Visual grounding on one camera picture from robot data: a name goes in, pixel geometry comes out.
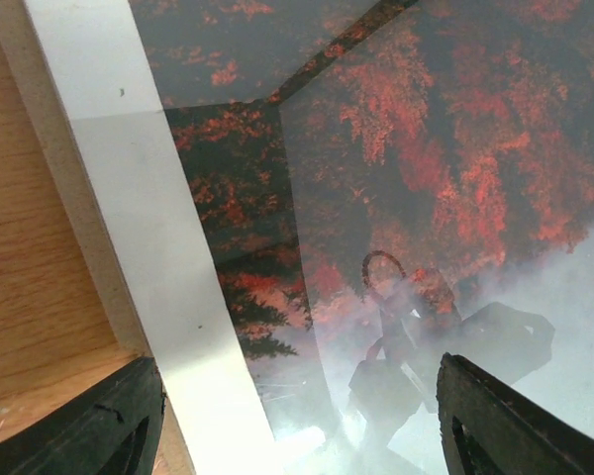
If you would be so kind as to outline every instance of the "wood grain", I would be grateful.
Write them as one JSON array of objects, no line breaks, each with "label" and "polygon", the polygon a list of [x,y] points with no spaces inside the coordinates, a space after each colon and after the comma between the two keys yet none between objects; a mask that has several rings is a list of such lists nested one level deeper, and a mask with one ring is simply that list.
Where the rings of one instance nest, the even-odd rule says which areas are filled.
[{"label": "wood grain", "polygon": [[0,441],[134,357],[113,336],[0,48]]}]

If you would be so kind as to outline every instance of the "glass pane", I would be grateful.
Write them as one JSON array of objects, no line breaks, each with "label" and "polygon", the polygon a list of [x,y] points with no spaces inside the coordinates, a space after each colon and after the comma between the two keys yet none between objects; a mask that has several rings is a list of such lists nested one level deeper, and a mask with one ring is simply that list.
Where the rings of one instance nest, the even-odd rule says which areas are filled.
[{"label": "glass pane", "polygon": [[594,437],[594,0],[132,0],[287,471],[445,474],[458,352]]}]

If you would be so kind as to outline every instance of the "wooden surface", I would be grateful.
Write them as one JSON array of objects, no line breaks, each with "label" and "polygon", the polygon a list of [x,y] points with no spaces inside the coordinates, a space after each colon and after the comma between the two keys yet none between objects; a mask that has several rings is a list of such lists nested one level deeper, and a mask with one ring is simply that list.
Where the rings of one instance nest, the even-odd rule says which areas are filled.
[{"label": "wooden surface", "polygon": [[0,48],[0,441],[134,357],[112,334]]}]

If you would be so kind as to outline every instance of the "glass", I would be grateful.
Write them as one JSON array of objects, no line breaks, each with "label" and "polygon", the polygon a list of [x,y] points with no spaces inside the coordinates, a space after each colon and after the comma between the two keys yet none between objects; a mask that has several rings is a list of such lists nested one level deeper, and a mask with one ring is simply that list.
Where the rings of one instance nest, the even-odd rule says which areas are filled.
[{"label": "glass", "polygon": [[446,473],[447,350],[594,437],[594,0],[131,4],[288,473]]}]

